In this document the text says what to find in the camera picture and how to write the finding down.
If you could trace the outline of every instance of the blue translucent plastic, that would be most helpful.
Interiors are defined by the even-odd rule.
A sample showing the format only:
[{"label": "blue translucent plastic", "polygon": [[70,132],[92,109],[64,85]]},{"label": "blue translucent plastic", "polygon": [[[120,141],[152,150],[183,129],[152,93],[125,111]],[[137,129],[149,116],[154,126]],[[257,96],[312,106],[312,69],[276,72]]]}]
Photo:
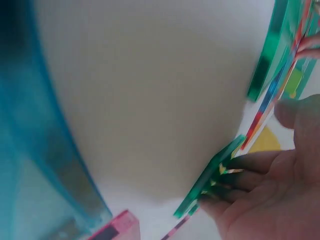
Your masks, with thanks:
[{"label": "blue translucent plastic", "polygon": [[57,104],[32,3],[1,4],[0,239],[43,239],[70,220],[88,233],[112,215]]}]

